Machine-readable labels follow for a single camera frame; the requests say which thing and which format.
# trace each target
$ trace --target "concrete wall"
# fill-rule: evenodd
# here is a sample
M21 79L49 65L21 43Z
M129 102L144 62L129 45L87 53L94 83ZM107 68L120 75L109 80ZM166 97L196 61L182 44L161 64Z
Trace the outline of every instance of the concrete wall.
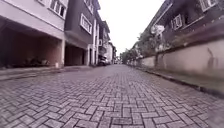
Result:
M141 60L141 65L148 68L155 67L155 57L148 57Z
M67 7L68 0L60 1ZM64 18L49 9L50 2L44 0L43 5L37 0L1 0L0 16L63 39Z
M158 68L224 78L224 39L159 55Z

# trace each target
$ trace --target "sky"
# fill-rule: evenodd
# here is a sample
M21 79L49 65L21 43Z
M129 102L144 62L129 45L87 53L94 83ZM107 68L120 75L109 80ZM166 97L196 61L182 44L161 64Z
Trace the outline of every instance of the sky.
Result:
M110 27L117 55L130 49L148 26L164 0L99 0L101 18Z

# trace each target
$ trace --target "residential building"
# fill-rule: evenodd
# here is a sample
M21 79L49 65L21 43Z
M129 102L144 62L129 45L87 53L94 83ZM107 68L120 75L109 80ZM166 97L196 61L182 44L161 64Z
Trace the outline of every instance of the residential building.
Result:
M165 0L149 27L164 26L171 47L156 66L187 74L224 76L224 3L221 0Z
M108 42L106 45L107 52L106 52L106 58L109 62L109 64L113 64L113 44L111 42Z
M1 0L0 67L64 64L68 0Z
M98 47L98 51L99 51L99 59L107 59L107 52L108 52L108 45L109 45L109 41L110 41L110 29L108 27L108 24L106 21L100 21L99 20L99 47Z
M112 64L115 64L115 63L117 63L117 55L116 55L116 53L117 53L117 49L116 49L116 47L115 46L113 46L113 59L112 59Z
M95 63L98 43L96 13L98 0L70 0L65 23L65 65L91 65Z

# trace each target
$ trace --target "street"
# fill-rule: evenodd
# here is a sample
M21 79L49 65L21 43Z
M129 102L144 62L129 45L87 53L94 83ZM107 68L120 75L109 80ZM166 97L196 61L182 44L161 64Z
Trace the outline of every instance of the street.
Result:
M223 107L124 65L0 82L1 128L223 128Z

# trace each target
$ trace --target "alley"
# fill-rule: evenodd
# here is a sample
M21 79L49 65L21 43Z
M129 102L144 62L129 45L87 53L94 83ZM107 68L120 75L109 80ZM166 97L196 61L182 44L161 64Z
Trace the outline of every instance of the alley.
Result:
M223 106L124 65L0 82L1 128L223 128Z

